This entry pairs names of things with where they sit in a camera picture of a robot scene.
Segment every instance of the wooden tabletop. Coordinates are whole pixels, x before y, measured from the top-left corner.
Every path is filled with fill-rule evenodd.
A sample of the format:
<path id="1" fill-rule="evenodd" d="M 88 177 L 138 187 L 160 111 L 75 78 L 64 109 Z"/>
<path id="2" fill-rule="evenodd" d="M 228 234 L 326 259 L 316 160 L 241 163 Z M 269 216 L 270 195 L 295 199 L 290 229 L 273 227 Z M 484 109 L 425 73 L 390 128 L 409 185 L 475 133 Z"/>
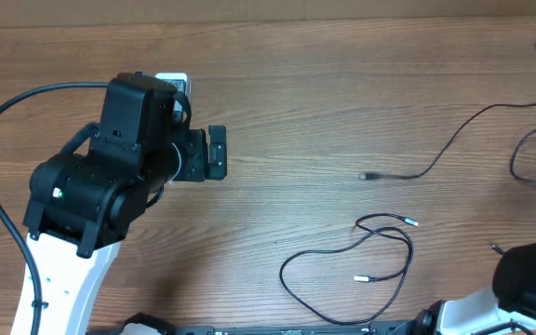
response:
<path id="1" fill-rule="evenodd" d="M 186 72 L 193 128 L 225 125 L 225 181 L 168 187 L 130 226 L 91 328 L 137 312 L 177 325 L 317 325 L 281 288 L 281 263 L 308 248 L 342 248 L 355 219 L 392 212 L 415 259 L 380 320 L 412 318 L 439 299 L 485 287 L 499 256 L 536 242 L 536 186 L 512 179 L 518 140 L 536 108 L 498 108 L 467 126 L 415 181 L 360 181 L 359 172 L 420 172 L 456 128 L 492 103 L 536 101 L 536 17 L 136 25 L 0 30 L 0 104 L 46 84 L 117 73 Z M 0 117 L 0 200 L 20 230 L 28 181 L 86 122 L 104 91 L 30 98 Z M 536 178 L 536 137 L 518 171 Z M 354 275 L 402 267 L 406 247 L 376 237 L 347 253 L 307 256 L 285 272 L 327 315 L 365 318 L 396 281 Z M 0 333 L 9 333 L 24 263 L 0 222 Z"/>

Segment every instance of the cable connector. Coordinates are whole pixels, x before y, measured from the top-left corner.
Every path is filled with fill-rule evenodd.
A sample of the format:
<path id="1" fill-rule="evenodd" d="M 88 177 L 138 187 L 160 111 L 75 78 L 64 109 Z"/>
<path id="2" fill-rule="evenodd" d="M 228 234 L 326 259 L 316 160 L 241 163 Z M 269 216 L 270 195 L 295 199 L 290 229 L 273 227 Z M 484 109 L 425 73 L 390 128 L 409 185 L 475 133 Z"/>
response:
<path id="1" fill-rule="evenodd" d="M 382 174 L 378 172 L 365 172 L 359 174 L 360 180 L 375 181 L 382 178 Z"/>
<path id="2" fill-rule="evenodd" d="M 404 217 L 404 218 L 402 219 L 402 221 L 404 221 L 406 224 L 410 224 L 411 226 L 419 227 L 419 223 L 416 222 L 415 220 L 411 219 L 411 218 Z"/>
<path id="3" fill-rule="evenodd" d="M 356 275 L 355 281 L 361 282 L 361 283 L 368 283 L 371 281 L 371 277 L 368 275 Z"/>

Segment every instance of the wooden table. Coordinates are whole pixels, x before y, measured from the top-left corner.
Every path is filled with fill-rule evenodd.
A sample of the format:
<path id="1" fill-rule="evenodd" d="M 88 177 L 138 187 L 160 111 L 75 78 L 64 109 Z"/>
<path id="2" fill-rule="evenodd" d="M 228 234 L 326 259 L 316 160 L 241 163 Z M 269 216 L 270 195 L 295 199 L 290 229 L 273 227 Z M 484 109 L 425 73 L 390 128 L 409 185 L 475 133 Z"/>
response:
<path id="1" fill-rule="evenodd" d="M 357 174 L 421 171 L 482 107 L 536 101 L 535 42 L 536 17 L 0 30 L 0 104 L 46 84 L 186 72 L 193 127 L 228 128 L 227 179 L 169 187 L 131 224 L 91 328 L 139 311 L 177 325 L 324 324 L 281 288 L 280 264 L 300 250 L 350 245 L 362 236 L 354 220 L 381 211 L 421 223 L 401 227 L 415 260 L 380 317 L 412 318 L 489 284 L 499 260 L 491 243 L 536 241 L 536 187 L 508 173 L 536 108 L 477 118 L 419 180 Z M 99 119 L 103 94 L 51 92 L 0 117 L 0 200 L 23 233 L 33 169 Z M 536 138 L 517 169 L 536 177 Z M 402 243 L 373 238 L 298 259 L 285 275 L 319 310 L 357 319 L 380 309 L 395 282 L 362 285 L 353 275 L 391 273 L 405 257 Z M 0 222 L 0 333 L 9 332 L 23 270 Z"/>

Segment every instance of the metal connector tip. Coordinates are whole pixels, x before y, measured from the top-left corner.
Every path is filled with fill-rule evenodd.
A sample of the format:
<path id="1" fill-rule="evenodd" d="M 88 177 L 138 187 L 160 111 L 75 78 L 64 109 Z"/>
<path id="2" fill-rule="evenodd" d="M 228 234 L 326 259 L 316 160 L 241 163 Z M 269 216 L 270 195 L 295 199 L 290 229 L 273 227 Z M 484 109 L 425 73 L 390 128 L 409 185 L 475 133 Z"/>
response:
<path id="1" fill-rule="evenodd" d="M 410 224 L 411 226 L 419 227 L 419 223 L 411 218 L 405 218 L 404 222 Z"/>
<path id="2" fill-rule="evenodd" d="M 371 278 L 369 278 L 368 275 L 356 275 L 355 281 L 361 282 L 361 283 L 368 283 L 371 281 Z"/>

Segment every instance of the wall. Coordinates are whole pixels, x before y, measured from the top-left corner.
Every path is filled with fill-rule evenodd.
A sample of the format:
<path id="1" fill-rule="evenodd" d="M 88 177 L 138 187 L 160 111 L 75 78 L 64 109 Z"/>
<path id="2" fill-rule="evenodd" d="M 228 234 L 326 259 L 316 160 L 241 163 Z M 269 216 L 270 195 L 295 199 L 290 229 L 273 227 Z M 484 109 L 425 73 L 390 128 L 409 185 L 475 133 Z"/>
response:
<path id="1" fill-rule="evenodd" d="M 0 0 L 0 27 L 536 15 L 536 0 Z"/>

